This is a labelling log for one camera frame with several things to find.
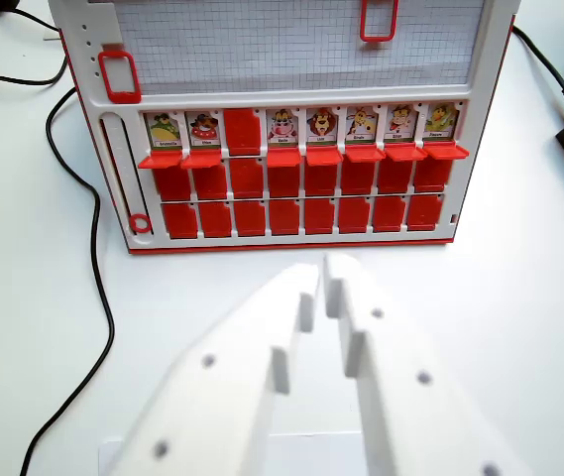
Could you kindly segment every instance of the black cable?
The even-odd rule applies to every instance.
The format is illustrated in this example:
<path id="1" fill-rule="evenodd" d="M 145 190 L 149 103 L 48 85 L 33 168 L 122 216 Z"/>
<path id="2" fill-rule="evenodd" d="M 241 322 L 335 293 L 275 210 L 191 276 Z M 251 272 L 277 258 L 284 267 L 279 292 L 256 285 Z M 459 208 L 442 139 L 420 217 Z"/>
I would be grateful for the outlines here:
<path id="1" fill-rule="evenodd" d="M 20 476 L 26 476 L 28 473 L 28 467 L 31 463 L 31 458 L 33 457 L 33 452 L 35 451 L 35 447 L 39 442 L 40 438 L 46 433 L 46 431 L 55 424 L 55 422 L 63 415 L 63 412 L 72 404 L 74 399 L 81 393 L 81 391 L 87 386 L 90 382 L 92 377 L 96 374 L 99 370 L 99 367 L 107 357 L 107 354 L 110 352 L 112 348 L 112 343 L 114 342 L 114 318 L 112 317 L 112 309 L 110 309 L 110 304 L 107 300 L 107 295 L 105 293 L 105 289 L 103 288 L 103 281 L 101 280 L 101 273 L 99 272 L 99 264 L 96 254 L 96 237 L 98 231 L 98 224 L 99 224 L 99 214 L 101 211 L 101 198 L 99 197 L 99 193 L 96 191 L 96 188 L 92 186 L 90 183 L 85 181 L 81 178 L 70 166 L 65 162 L 65 160 L 61 157 L 59 150 L 56 148 L 55 140 L 53 139 L 53 132 L 52 126 L 53 121 L 55 120 L 55 116 L 61 107 L 65 104 L 68 98 L 76 92 L 76 88 L 71 89 L 68 91 L 61 100 L 55 105 L 51 113 L 48 115 L 48 119 L 46 120 L 46 137 L 48 138 L 48 143 L 53 150 L 53 154 L 55 154 L 56 160 L 60 163 L 63 169 L 70 174 L 70 176 L 79 182 L 81 186 L 86 188 L 94 197 L 94 212 L 92 214 L 92 226 L 90 228 L 90 261 L 92 263 L 92 273 L 94 274 L 94 282 L 96 283 L 96 287 L 99 292 L 99 297 L 101 298 L 101 304 L 103 304 L 103 310 L 105 311 L 105 317 L 107 319 L 108 325 L 108 337 L 107 343 L 99 355 L 99 358 L 96 360 L 90 371 L 87 375 L 83 378 L 81 383 L 74 389 L 74 391 L 70 394 L 70 396 L 65 399 L 65 402 L 59 407 L 59 409 L 55 412 L 53 416 L 49 418 L 46 423 L 40 428 L 40 430 L 35 434 L 31 443 L 26 450 L 26 454 L 24 456 L 24 462 L 22 463 L 22 469 L 20 471 Z"/>
<path id="2" fill-rule="evenodd" d="M 17 15 L 21 15 L 24 18 L 28 18 L 29 20 L 33 20 L 35 23 L 39 23 L 40 25 L 42 25 L 43 27 L 48 28 L 49 30 L 53 30 L 54 32 L 58 32 L 59 28 L 54 27 L 53 25 L 51 25 L 50 23 L 46 23 L 44 20 L 40 20 L 39 18 L 31 15 L 28 12 L 25 12 L 24 10 L 20 10 L 19 8 L 14 8 L 13 10 L 7 10 L 8 13 L 15 13 Z"/>
<path id="3" fill-rule="evenodd" d="M 48 23 L 40 20 L 37 17 L 34 17 L 33 15 L 31 15 L 30 13 L 24 12 L 22 10 L 18 10 L 18 9 L 14 9 L 14 10 L 7 10 L 10 13 L 16 13 L 17 15 L 21 15 L 25 18 L 28 18 L 29 20 L 33 20 L 34 22 L 39 23 L 40 25 L 43 25 L 46 28 L 50 28 L 51 30 L 54 31 L 58 31 L 57 28 L 55 28 L 52 25 L 49 25 Z M 55 74 L 55 76 L 51 77 L 50 79 L 20 79 L 17 77 L 9 77 L 9 76 L 2 76 L 0 75 L 0 81 L 3 82 L 10 82 L 13 84 L 22 84 L 24 86 L 47 86 L 49 84 L 56 84 L 61 77 L 63 76 L 63 73 L 65 72 L 65 69 L 67 68 L 67 58 L 63 58 L 63 62 L 61 63 L 61 68 L 59 69 L 58 73 Z"/>
<path id="4" fill-rule="evenodd" d="M 561 86 L 561 92 L 563 93 L 563 97 L 564 97 L 564 78 L 561 76 L 557 68 L 553 66 L 552 63 L 544 56 L 544 54 L 539 50 L 539 48 L 535 45 L 535 43 L 532 42 L 532 40 L 528 37 L 526 33 L 524 33 L 521 29 L 519 29 L 515 25 L 513 25 L 512 27 L 512 32 L 521 38 L 524 44 L 532 51 L 532 53 L 537 57 L 537 59 L 540 60 L 544 66 L 546 66 L 546 69 L 550 71 L 550 74 L 552 74 L 555 77 L 555 79 Z"/>
<path id="5" fill-rule="evenodd" d="M 51 77 L 50 79 L 20 79 L 19 77 L 9 77 L 9 76 L 0 75 L 0 81 L 10 82 L 13 84 L 22 84 L 24 86 L 46 86 L 48 84 L 57 83 L 63 76 L 66 67 L 67 67 L 67 58 L 63 58 L 63 62 L 61 63 L 61 68 L 59 69 L 57 74 L 55 74 L 55 76 Z"/>

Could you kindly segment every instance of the grid paper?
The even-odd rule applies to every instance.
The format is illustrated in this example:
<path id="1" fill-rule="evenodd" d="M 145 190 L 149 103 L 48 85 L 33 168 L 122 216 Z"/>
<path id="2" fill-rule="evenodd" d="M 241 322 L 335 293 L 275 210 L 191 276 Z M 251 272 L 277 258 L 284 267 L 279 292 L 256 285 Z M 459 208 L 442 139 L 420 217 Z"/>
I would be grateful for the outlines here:
<path id="1" fill-rule="evenodd" d="M 484 0 L 114 0 L 144 94 L 464 84 Z M 370 0 L 386 34 L 391 0 Z"/>

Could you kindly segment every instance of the cartoon character picture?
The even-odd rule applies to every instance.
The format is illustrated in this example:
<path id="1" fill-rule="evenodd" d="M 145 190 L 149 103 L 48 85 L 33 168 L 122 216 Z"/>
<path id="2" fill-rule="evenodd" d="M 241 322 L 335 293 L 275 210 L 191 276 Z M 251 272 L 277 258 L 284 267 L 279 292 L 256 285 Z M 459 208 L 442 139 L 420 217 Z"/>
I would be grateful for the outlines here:
<path id="1" fill-rule="evenodd" d="M 288 109 L 269 111 L 268 121 L 271 124 L 268 135 L 269 144 L 294 145 L 297 143 L 297 118 L 292 116 Z"/>
<path id="2" fill-rule="evenodd" d="M 357 107 L 354 114 L 347 117 L 347 127 L 348 144 L 374 142 L 377 134 L 377 116 L 368 107 Z"/>
<path id="3" fill-rule="evenodd" d="M 429 111 L 424 136 L 426 138 L 451 138 L 458 117 L 458 111 L 453 104 L 430 104 Z"/>
<path id="4" fill-rule="evenodd" d="M 337 125 L 337 117 L 325 107 L 317 110 L 308 109 L 306 113 L 310 117 L 307 121 L 309 130 L 307 142 L 319 144 L 336 143 L 335 126 Z"/>
<path id="5" fill-rule="evenodd" d="M 180 149 L 180 132 L 174 119 L 166 112 L 145 114 L 153 149 Z"/>
<path id="6" fill-rule="evenodd" d="M 218 120 L 205 111 L 189 111 L 186 113 L 191 137 L 191 147 L 219 147 L 220 138 L 217 127 Z"/>
<path id="7" fill-rule="evenodd" d="M 418 113 L 410 104 L 395 104 L 388 107 L 388 128 L 385 133 L 387 142 L 408 141 L 413 139 Z"/>

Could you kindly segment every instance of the cartoon bird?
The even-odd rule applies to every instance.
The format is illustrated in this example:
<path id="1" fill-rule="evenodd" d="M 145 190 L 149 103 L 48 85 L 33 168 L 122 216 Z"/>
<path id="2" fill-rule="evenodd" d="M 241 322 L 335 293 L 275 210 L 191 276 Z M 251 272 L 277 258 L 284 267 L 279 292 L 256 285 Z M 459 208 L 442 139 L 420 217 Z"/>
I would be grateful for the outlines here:
<path id="1" fill-rule="evenodd" d="M 207 114 L 198 114 L 191 123 L 191 135 L 198 139 L 217 139 L 218 120 Z"/>
<path id="2" fill-rule="evenodd" d="M 287 110 L 280 109 L 275 113 L 271 132 L 269 132 L 269 139 L 272 137 L 295 137 L 296 135 L 297 131 L 294 130 L 290 114 Z"/>
<path id="3" fill-rule="evenodd" d="M 374 118 L 375 116 L 369 115 L 362 107 L 358 107 L 357 112 L 354 115 L 348 116 L 348 119 L 353 119 L 348 134 L 370 134 L 367 126 L 372 122 L 369 119 Z"/>
<path id="4" fill-rule="evenodd" d="M 308 120 L 310 131 L 317 136 L 325 136 L 334 129 L 337 118 L 326 108 L 321 108 Z"/>
<path id="5" fill-rule="evenodd" d="M 407 127 L 410 119 L 411 109 L 407 105 L 399 105 L 394 109 L 392 120 L 390 121 L 390 132 L 400 132 L 401 127 Z"/>
<path id="6" fill-rule="evenodd" d="M 150 131 L 155 139 L 166 142 L 180 139 L 178 128 L 171 123 L 166 113 L 154 116 L 154 120 L 156 124 L 150 127 Z"/>
<path id="7" fill-rule="evenodd" d="M 453 125 L 453 108 L 448 104 L 438 104 L 427 120 L 425 130 L 440 132 Z"/>

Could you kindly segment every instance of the white table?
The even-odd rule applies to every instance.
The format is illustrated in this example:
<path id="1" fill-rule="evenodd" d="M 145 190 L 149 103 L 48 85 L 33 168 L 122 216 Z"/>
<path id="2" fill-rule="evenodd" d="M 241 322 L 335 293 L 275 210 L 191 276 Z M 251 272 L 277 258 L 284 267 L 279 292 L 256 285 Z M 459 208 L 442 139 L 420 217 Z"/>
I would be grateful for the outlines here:
<path id="1" fill-rule="evenodd" d="M 21 6 L 48 16 L 44 0 Z M 524 0 L 516 23 L 564 75 L 564 3 Z M 0 19 L 0 73 L 55 74 L 60 44 L 43 34 L 20 17 Z M 58 166 L 44 134 L 70 88 L 69 74 L 49 89 L 0 84 L 0 475 L 17 474 L 31 437 L 106 337 L 88 259 L 91 197 Z M 540 476 L 564 475 L 564 153 L 554 138 L 563 126 L 557 85 L 511 38 L 455 243 L 348 250 L 386 293 L 410 303 L 440 358 Z M 107 196 L 75 101 L 55 136 Z M 131 257 L 107 198 L 99 236 L 117 338 L 41 442 L 32 476 L 96 475 L 98 445 L 124 434 L 188 343 L 276 272 L 322 259 L 319 250 Z M 336 324 L 320 311 L 274 432 L 359 428 L 338 349 Z"/>

